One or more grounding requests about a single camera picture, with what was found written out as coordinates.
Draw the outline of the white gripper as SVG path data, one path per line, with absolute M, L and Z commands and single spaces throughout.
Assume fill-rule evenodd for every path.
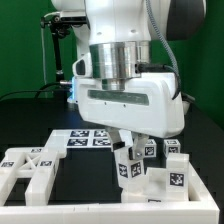
M 168 73 L 143 73 L 125 82 L 124 91 L 105 91 L 93 78 L 79 78 L 76 96 L 81 117 L 88 122 L 132 132 L 134 160 L 144 158 L 148 135 L 169 138 L 184 128 L 181 94 L 175 93 L 175 77 Z M 118 129 L 110 128 L 112 150 L 125 146 Z

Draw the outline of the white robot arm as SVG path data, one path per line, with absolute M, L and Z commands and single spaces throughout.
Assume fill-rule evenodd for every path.
M 59 18 L 75 28 L 73 64 L 82 118 L 108 128 L 114 150 L 119 131 L 134 134 L 127 148 L 144 155 L 150 136 L 184 128 L 184 100 L 176 58 L 168 43 L 192 36 L 206 15 L 205 0 L 51 0 Z

